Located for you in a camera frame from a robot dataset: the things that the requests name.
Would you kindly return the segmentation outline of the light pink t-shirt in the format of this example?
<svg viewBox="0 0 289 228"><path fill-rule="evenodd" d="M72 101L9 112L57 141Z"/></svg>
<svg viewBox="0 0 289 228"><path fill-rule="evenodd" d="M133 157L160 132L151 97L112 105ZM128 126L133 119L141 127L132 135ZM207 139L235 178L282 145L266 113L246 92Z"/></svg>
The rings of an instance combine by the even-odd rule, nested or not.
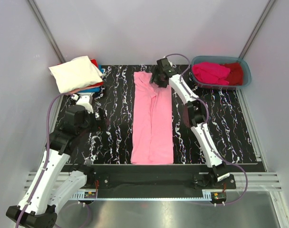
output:
<svg viewBox="0 0 289 228"><path fill-rule="evenodd" d="M172 90L150 83L152 74L135 72L132 164L173 163Z"/></svg>

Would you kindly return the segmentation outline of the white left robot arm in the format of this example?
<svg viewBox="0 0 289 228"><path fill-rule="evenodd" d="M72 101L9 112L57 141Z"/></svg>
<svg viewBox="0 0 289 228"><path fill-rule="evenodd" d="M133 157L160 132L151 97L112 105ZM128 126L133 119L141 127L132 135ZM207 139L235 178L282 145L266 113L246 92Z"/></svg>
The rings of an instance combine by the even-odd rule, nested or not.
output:
<svg viewBox="0 0 289 228"><path fill-rule="evenodd" d="M80 188L98 187L94 168L81 164L55 190L54 185L64 165L81 138L87 133L105 131L108 120L103 109L93 109L93 94L67 93L75 101L64 114L63 122L52 132L47 130L47 143L35 177L18 205L10 206L6 216L15 226L52 228L58 213Z"/></svg>

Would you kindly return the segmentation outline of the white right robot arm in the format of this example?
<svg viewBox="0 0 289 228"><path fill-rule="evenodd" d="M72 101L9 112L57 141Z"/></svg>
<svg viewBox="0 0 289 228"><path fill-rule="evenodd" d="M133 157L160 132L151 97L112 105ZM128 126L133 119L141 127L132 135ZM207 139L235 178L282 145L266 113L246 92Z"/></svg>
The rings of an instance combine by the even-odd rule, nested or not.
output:
<svg viewBox="0 0 289 228"><path fill-rule="evenodd" d="M209 172L200 186L221 187L225 180L230 177L230 172L210 135L208 129L209 110L205 102L191 90L183 75L173 68L166 57L157 60L157 67L150 82L160 88L170 86L184 105L184 123L197 138L206 160L206 166L209 168Z"/></svg>

